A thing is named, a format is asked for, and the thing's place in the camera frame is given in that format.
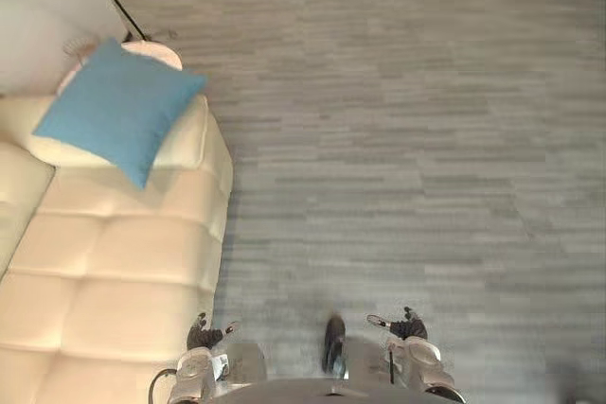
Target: white robotic part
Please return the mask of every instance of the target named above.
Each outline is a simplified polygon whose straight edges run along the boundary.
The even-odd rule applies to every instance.
[[[170,392],[169,404],[204,403],[215,394],[212,355],[205,347],[188,350],[177,363],[177,382]]]
[[[435,386],[455,389],[453,377],[444,371],[439,349],[423,338],[391,339],[387,351],[393,353],[394,365],[407,388],[418,392]]]

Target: blue pillow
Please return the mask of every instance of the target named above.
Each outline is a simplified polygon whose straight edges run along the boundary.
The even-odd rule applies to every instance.
[[[140,188],[172,124],[206,79],[103,43],[55,99],[37,136],[113,163]]]

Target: round side table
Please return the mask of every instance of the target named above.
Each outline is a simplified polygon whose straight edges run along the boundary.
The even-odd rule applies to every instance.
[[[123,43],[122,47],[133,54],[140,54],[142,56],[153,57],[159,61],[162,61],[168,66],[176,70],[182,70],[183,65],[181,64],[181,59],[179,55],[170,49],[168,46],[165,46],[156,42],[145,42],[143,40],[138,42],[127,42]],[[70,80],[76,73],[80,71],[82,66],[86,63],[86,58],[83,58],[80,63],[78,63],[74,68],[72,68],[65,78],[62,79],[59,87],[57,87],[57,95],[60,94],[65,86],[69,84]]]

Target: white wall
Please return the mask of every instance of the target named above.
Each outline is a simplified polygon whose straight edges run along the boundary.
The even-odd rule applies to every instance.
[[[126,32],[111,0],[0,0],[0,95],[53,93],[66,48]]]

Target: pillow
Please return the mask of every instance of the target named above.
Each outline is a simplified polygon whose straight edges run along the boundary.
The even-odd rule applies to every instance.
[[[56,167],[115,167],[89,151],[31,133],[55,98],[49,95],[0,97],[0,142],[19,146],[40,161]],[[164,138],[151,169],[197,168],[204,159],[210,115],[206,98],[195,95]]]
[[[162,141],[205,78],[102,44],[55,99],[34,134],[88,150],[145,187]]]

